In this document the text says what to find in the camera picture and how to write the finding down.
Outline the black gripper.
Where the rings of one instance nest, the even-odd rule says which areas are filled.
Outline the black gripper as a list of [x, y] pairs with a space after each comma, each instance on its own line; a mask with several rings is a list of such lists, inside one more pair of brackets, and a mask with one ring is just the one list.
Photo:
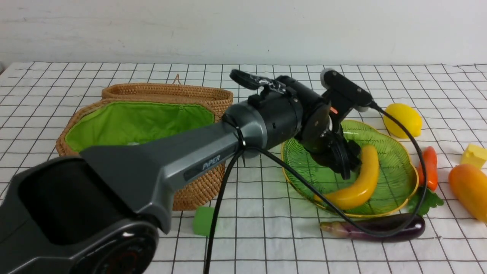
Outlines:
[[341, 121], [331, 111], [331, 104], [316, 101], [306, 107], [297, 141], [312, 159], [323, 167], [350, 179], [361, 165], [361, 147], [343, 135]]

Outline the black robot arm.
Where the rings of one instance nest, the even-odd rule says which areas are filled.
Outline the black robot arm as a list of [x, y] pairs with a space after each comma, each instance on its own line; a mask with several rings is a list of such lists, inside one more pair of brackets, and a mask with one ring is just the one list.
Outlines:
[[230, 78], [259, 95], [229, 107], [223, 120], [140, 145], [94, 146], [14, 177], [1, 205], [2, 274], [142, 274], [158, 230], [171, 229], [176, 191], [243, 150], [269, 150], [296, 138], [322, 160], [344, 142], [339, 122], [359, 108], [360, 87], [334, 70], [318, 95], [288, 76], [233, 69]]

